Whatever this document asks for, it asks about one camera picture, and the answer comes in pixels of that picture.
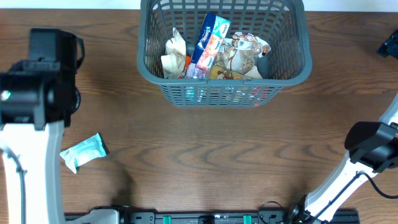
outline green connector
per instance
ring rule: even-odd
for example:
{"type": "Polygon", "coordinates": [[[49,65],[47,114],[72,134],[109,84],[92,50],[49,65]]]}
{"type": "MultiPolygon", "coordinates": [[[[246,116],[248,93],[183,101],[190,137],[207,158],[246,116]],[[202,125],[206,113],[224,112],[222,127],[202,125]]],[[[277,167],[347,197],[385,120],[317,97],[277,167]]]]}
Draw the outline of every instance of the green connector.
{"type": "Polygon", "coordinates": [[[172,217],[171,216],[164,216],[163,217],[163,224],[172,224],[172,217]]]}
{"type": "Polygon", "coordinates": [[[243,216],[243,224],[251,224],[251,215],[243,216]]]}

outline table surface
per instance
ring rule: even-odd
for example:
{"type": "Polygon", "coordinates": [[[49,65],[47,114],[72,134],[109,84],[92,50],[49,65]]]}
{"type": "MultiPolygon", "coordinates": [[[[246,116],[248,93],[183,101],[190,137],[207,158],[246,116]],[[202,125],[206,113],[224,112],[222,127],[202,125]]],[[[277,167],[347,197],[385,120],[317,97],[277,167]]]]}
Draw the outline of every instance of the table surface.
{"type": "MultiPolygon", "coordinates": [[[[63,163],[66,212],[109,204],[160,212],[287,207],[315,190],[342,159],[357,121],[377,121],[398,91],[398,61],[376,53],[398,14],[308,12],[313,72],[260,108],[176,108],[136,66],[139,11],[0,10],[0,70],[27,57],[32,27],[81,37],[80,109],[62,148],[100,132],[110,151],[73,174],[63,163]]],[[[0,223],[7,223],[0,163],[0,223]]],[[[375,178],[396,194],[398,171],[375,178]]],[[[343,205],[361,222],[392,223],[398,202],[364,184],[343,205]]]]}

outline basket rim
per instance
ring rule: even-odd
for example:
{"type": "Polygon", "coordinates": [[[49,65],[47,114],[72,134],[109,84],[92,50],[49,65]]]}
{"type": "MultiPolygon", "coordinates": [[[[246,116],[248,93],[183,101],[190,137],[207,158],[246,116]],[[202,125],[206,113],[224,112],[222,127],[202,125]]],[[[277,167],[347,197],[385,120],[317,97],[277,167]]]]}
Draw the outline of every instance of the basket rim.
{"type": "Polygon", "coordinates": [[[304,4],[302,0],[290,0],[296,6],[298,12],[296,13],[296,20],[299,24],[299,35],[302,39],[302,48],[304,54],[304,67],[302,71],[294,78],[289,80],[272,80],[272,79],[252,79],[252,80],[197,80],[197,79],[166,79],[159,78],[153,75],[145,65],[144,54],[146,47],[146,26],[149,0],[141,0],[141,16],[139,21],[139,34],[138,34],[138,52],[137,52],[137,68],[141,76],[147,81],[156,85],[234,85],[234,86],[293,86],[304,82],[311,74],[313,62],[310,52],[310,38],[308,34],[308,24],[305,18],[304,4]]]}

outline white background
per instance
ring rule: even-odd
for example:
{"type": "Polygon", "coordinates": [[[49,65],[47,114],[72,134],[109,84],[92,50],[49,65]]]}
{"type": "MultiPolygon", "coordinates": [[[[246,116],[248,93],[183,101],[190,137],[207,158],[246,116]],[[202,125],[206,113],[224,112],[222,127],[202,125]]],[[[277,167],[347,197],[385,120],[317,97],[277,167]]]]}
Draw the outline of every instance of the white background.
{"type": "MultiPolygon", "coordinates": [[[[140,0],[0,0],[0,8],[139,9],[140,0]]],[[[398,0],[303,0],[306,11],[398,12],[398,0]]]]}

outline gray plastic basket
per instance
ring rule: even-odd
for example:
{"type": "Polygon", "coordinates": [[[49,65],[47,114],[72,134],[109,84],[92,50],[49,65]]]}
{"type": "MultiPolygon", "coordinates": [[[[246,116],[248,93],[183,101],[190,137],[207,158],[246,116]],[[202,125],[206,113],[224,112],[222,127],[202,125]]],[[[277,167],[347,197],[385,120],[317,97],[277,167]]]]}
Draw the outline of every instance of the gray plastic basket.
{"type": "Polygon", "coordinates": [[[267,103],[284,86],[302,83],[312,69],[301,0],[142,0],[137,66],[177,106],[245,106],[267,103]],[[264,78],[254,80],[164,79],[160,56],[173,27],[193,49],[207,12],[231,21],[237,31],[259,36],[271,52],[258,61],[264,78]]]}

